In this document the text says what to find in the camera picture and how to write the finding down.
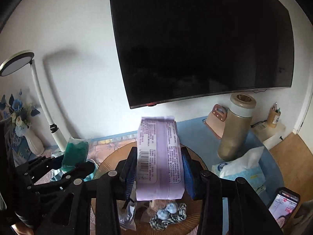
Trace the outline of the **brown pen holder cup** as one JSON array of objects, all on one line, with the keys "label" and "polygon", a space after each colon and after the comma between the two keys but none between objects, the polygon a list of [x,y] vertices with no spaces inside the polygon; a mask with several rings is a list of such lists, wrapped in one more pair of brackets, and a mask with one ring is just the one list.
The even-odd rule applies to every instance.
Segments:
[{"label": "brown pen holder cup", "polygon": [[277,102],[275,102],[268,113],[268,117],[267,117],[267,124],[271,127],[271,128],[275,128],[279,122],[279,118],[281,116],[281,110],[277,105]]}]

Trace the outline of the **checkered scrunchie with pompoms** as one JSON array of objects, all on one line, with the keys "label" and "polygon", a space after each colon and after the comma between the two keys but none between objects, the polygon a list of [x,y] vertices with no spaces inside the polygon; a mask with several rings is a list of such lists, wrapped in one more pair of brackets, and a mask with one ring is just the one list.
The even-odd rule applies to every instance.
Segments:
[{"label": "checkered scrunchie with pompoms", "polygon": [[185,221],[187,205],[170,202],[166,207],[159,209],[150,219],[149,223],[153,230],[164,231],[169,225],[178,224]]}]

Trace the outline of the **blue cover book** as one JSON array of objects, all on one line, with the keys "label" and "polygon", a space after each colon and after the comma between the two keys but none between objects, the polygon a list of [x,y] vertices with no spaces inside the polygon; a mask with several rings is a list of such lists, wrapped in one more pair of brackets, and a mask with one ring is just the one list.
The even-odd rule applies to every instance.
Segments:
[{"label": "blue cover book", "polygon": [[16,167],[28,162],[32,152],[29,149],[27,140],[24,136],[18,137],[14,134],[12,141],[12,153]]}]

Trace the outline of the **gold thermos bottle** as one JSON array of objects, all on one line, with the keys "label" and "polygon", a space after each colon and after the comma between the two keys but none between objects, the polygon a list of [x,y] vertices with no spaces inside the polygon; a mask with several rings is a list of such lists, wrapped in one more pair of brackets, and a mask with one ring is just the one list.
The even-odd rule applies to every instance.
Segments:
[{"label": "gold thermos bottle", "polygon": [[218,149],[218,156],[224,161],[236,159],[250,129],[256,100],[244,93],[233,93],[230,98],[225,128]]}]

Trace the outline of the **green wet wipes pack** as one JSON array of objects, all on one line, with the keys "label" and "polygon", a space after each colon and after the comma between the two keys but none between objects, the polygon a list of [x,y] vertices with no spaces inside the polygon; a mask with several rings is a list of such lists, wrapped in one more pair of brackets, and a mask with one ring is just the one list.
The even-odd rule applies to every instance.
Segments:
[{"label": "green wet wipes pack", "polygon": [[89,141],[70,137],[62,160],[61,170],[66,173],[86,162]]}]

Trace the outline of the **white blue tissue pack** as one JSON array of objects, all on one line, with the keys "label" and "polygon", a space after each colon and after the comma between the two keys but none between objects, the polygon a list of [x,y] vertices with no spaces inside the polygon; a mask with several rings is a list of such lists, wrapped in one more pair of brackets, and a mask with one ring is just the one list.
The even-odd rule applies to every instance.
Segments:
[{"label": "white blue tissue pack", "polygon": [[266,189],[266,179],[261,166],[259,165],[259,160],[264,149],[264,146],[255,147],[247,151],[240,158],[213,165],[211,172],[220,178],[233,181],[235,181],[237,177],[243,177],[249,182],[257,194],[260,194]]}]

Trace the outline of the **black wall television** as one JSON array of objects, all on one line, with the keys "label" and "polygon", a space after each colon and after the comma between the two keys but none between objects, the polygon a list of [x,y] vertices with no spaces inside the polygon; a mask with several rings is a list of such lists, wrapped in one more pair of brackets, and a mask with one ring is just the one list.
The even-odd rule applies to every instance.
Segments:
[{"label": "black wall television", "polygon": [[289,88],[294,38],[279,0],[110,0],[131,108]]}]

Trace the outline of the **blue artificial flowers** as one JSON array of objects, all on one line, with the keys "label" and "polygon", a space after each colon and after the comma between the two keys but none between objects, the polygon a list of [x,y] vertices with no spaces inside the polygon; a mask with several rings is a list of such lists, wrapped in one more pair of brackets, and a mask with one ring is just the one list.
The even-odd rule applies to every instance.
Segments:
[{"label": "blue artificial flowers", "polygon": [[22,95],[22,89],[20,89],[17,97],[12,94],[8,99],[4,94],[1,96],[1,114],[4,119],[11,119],[14,132],[18,137],[24,136],[31,127],[31,117],[40,114],[40,111],[32,103],[23,102]]}]

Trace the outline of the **white desk lamp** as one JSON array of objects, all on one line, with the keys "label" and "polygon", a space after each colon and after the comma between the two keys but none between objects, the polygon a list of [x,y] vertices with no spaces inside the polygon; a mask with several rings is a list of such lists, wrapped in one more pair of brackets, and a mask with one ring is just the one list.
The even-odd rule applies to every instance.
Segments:
[{"label": "white desk lamp", "polygon": [[30,65],[34,87],[36,89],[36,93],[37,93],[41,108],[43,110],[43,113],[45,114],[46,120],[49,124],[52,137],[57,143],[57,146],[60,149],[60,151],[65,152],[66,146],[67,146],[67,140],[63,136],[59,127],[54,123],[54,120],[48,110],[47,104],[45,102],[45,99],[43,97],[43,93],[40,87],[37,69],[36,69],[36,63],[34,61],[34,56],[35,54],[31,50],[23,50],[21,52],[14,54],[10,58],[6,59],[3,63],[1,63],[1,76],[8,76],[16,72],[17,70],[23,68],[25,65],[28,65],[28,64]]}]

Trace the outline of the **purple tissue pack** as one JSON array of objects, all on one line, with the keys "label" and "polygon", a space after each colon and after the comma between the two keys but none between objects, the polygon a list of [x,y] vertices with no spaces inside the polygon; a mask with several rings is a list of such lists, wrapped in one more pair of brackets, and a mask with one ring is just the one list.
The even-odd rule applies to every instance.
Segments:
[{"label": "purple tissue pack", "polygon": [[137,131],[136,199],[178,200],[185,192],[174,117],[143,117]]}]

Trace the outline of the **smartphone with lit screen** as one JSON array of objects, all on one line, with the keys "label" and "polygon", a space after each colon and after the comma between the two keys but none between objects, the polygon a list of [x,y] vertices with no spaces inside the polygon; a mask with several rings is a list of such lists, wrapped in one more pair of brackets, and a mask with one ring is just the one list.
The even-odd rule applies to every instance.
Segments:
[{"label": "smartphone with lit screen", "polygon": [[299,203],[300,195],[298,193],[286,187],[280,187],[268,210],[282,229],[296,210]]}]

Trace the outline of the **white ribbed vase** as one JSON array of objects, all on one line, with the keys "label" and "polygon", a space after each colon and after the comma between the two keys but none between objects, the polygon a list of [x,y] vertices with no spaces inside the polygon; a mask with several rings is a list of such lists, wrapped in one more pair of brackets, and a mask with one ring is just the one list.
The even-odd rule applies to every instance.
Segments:
[{"label": "white ribbed vase", "polygon": [[36,156],[42,155],[45,151],[45,148],[42,141],[40,140],[40,138],[38,138],[38,136],[36,136],[34,131],[31,128],[27,128],[23,135],[27,140],[31,152]]}]

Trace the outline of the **golden wicker bowl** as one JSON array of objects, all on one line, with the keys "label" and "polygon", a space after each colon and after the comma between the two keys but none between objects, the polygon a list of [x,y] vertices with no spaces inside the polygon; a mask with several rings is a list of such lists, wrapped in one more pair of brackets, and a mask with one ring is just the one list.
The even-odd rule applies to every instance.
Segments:
[{"label": "golden wicker bowl", "polygon": [[[94,179],[98,179],[103,174],[117,167],[118,162],[126,159],[132,147],[137,145],[135,140],[127,140],[118,144],[117,149],[112,148],[112,144],[107,144],[109,150],[106,151],[104,160],[99,165]],[[186,204],[186,219],[177,224],[170,224],[163,231],[157,231],[151,228],[149,220],[150,216],[147,215],[143,209],[136,210],[135,225],[136,230],[121,229],[121,234],[196,234],[197,227],[200,222],[202,201],[194,201],[185,192],[182,199],[178,200],[178,204]]]}]

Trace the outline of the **pink embossed table mat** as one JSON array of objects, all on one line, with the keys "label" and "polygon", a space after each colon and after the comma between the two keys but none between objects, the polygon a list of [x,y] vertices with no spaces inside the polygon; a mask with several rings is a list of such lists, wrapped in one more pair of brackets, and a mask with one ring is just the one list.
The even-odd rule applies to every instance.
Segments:
[{"label": "pink embossed table mat", "polygon": [[[129,143],[134,143],[137,141],[137,134],[129,134],[109,139],[102,139],[91,141],[89,143],[89,151],[86,158],[86,161],[94,163],[95,168],[97,169],[99,165],[113,152],[117,151],[121,147]],[[53,181],[58,181],[62,178],[62,175],[66,172],[60,169],[51,169],[43,177],[41,177],[35,185],[40,185],[44,183],[49,183]]]}]

